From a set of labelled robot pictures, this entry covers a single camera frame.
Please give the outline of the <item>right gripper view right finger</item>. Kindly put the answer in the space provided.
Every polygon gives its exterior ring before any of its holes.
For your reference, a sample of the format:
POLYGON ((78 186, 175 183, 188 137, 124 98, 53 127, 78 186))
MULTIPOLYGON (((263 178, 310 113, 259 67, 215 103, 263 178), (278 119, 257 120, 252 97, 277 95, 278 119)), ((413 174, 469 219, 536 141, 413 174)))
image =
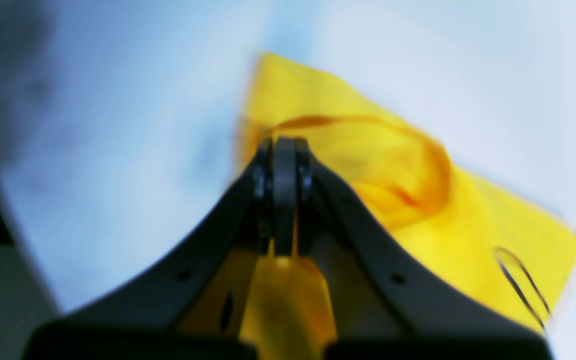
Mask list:
POLYGON ((274 254, 312 260, 337 338, 325 360, 551 360, 534 330, 469 298, 397 244, 304 139, 272 153, 274 254))

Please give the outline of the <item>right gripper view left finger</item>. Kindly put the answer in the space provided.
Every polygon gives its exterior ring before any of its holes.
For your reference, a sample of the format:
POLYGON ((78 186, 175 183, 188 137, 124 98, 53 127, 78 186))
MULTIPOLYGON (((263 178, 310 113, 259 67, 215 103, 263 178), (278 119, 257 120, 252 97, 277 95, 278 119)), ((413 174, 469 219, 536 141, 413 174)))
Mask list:
POLYGON ((197 227, 146 271, 34 331, 24 360, 256 360, 239 337, 263 239, 273 142, 197 227))

